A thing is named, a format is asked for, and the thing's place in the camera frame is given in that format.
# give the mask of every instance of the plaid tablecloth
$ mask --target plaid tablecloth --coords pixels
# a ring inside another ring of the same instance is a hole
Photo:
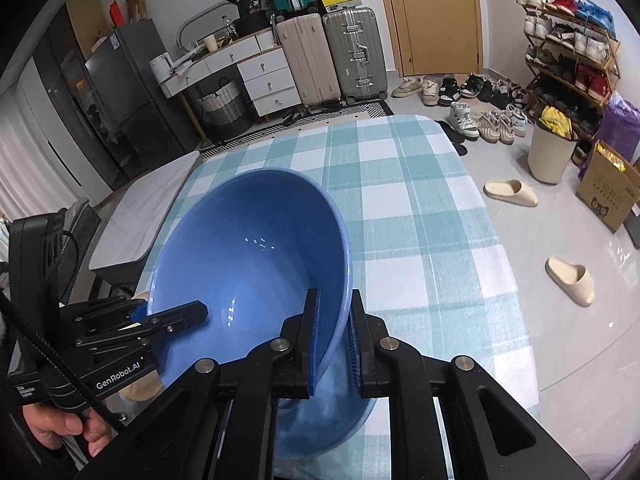
[[[484,201],[434,121],[390,116],[267,139],[211,158],[172,206],[138,285],[180,218],[209,189],[243,171],[291,168],[319,182],[349,228],[353,285],[389,333],[422,354],[476,359],[531,413],[538,387],[517,287]],[[297,479],[388,479],[388,403],[365,426],[312,460],[276,464]]]

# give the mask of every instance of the refrigerator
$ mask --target refrigerator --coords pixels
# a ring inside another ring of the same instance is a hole
[[[200,140],[179,101],[164,96],[149,68],[164,52],[153,20],[143,20],[116,28],[86,62],[112,127],[150,170],[193,151]]]

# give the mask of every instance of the purple bag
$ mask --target purple bag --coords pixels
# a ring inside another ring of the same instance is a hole
[[[595,144],[597,140],[606,142],[625,160],[633,163],[640,144],[640,110],[620,97],[618,92],[613,92],[593,143]],[[591,157],[580,168],[578,174],[580,180],[584,177],[590,161]]]

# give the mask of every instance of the human hand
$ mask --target human hand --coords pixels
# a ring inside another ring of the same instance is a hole
[[[49,449],[62,446],[58,436],[82,434],[89,443],[89,454],[96,456],[111,441],[111,429],[93,408],[88,412],[89,418],[84,421],[73,413],[64,413],[40,402],[23,406],[22,414],[33,436]]]

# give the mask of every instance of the wooden door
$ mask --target wooden door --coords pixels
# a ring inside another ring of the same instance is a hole
[[[390,0],[390,3],[404,75],[479,70],[478,0]],[[389,25],[393,34],[393,23]]]

